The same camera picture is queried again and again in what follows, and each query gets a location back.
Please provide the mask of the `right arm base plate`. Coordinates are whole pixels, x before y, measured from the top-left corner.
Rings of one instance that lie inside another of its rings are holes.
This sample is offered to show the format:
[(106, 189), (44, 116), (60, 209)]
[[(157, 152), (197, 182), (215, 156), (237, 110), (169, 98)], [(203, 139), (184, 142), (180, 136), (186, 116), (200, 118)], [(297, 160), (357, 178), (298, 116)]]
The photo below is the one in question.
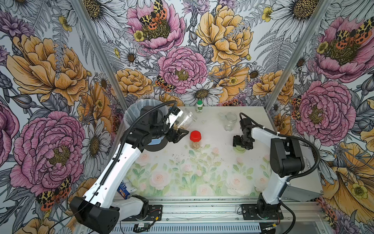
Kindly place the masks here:
[(244, 220), (282, 220), (280, 204), (258, 206), (257, 204), (242, 204), (240, 211)]

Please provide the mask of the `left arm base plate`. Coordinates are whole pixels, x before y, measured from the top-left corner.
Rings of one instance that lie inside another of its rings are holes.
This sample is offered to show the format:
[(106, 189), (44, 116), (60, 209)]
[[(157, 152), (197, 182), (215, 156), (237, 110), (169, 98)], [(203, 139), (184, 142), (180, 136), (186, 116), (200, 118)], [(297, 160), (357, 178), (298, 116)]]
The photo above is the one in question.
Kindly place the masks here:
[(131, 216), (129, 218), (124, 219), (123, 221), (161, 221), (162, 213), (163, 205), (153, 204), (148, 206), (148, 211), (145, 213), (145, 215), (139, 214), (136, 216)]

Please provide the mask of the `green-lid peanut jar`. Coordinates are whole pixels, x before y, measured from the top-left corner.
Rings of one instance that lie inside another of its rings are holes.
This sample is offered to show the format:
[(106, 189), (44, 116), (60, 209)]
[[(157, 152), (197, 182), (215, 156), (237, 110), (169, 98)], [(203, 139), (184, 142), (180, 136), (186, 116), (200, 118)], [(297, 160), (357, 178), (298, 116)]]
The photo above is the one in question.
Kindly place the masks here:
[(197, 117), (187, 108), (182, 109), (181, 112), (182, 114), (175, 121), (173, 128), (175, 130), (188, 130), (191, 125), (197, 121)]
[(229, 112), (225, 115), (225, 125), (224, 129), (226, 131), (232, 131), (235, 127), (237, 122), (237, 115), (235, 113)]

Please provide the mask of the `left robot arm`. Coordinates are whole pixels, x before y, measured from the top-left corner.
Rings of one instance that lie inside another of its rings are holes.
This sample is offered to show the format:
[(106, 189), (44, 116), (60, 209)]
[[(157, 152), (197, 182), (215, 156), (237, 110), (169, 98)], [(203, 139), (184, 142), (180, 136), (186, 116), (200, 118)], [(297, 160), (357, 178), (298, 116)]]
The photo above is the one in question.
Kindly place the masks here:
[(120, 184), (143, 151), (158, 142), (156, 150), (169, 142), (178, 143), (188, 131), (184, 125), (186, 112), (175, 101), (157, 106), (144, 106), (140, 116), (121, 137), (114, 157), (90, 189), (81, 197), (74, 197), (70, 209), (78, 223), (99, 234), (109, 234), (119, 221), (135, 217), (140, 220), (150, 215), (149, 201), (138, 195), (115, 202)]

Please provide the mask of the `black trash bin with liner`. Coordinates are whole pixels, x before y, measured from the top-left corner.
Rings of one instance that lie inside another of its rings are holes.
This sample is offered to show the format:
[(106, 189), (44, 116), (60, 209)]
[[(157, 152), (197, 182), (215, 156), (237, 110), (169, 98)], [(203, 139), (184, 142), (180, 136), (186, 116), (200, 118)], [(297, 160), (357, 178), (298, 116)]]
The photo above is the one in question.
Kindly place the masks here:
[(129, 106), (124, 114), (127, 144), (141, 152), (157, 152), (166, 147), (168, 140), (164, 133), (164, 120), (168, 107), (164, 105), (146, 114), (161, 104), (156, 99), (139, 99)]

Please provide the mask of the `red-lid peanut jar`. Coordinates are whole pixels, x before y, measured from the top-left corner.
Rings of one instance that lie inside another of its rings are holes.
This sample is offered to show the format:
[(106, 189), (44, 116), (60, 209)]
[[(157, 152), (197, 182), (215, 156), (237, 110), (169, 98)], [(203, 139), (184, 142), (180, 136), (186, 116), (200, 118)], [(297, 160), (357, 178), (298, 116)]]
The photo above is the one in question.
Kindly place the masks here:
[(192, 131), (190, 134), (190, 147), (194, 150), (201, 148), (202, 135), (199, 131)]

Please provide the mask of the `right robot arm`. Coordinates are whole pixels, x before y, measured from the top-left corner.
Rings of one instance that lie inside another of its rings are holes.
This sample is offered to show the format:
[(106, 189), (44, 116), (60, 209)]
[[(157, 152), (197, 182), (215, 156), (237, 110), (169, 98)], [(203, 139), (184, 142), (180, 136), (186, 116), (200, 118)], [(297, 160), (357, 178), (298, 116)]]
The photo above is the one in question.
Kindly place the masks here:
[(260, 218), (270, 218), (272, 213), (280, 209), (280, 199), (288, 186), (288, 179), (304, 170), (305, 162), (300, 143), (296, 139), (282, 136), (279, 132), (256, 124), (244, 113), (240, 113), (240, 128), (242, 135), (233, 137), (234, 148), (252, 150), (254, 142), (259, 141), (270, 149), (272, 174), (268, 186), (260, 193), (256, 206)]

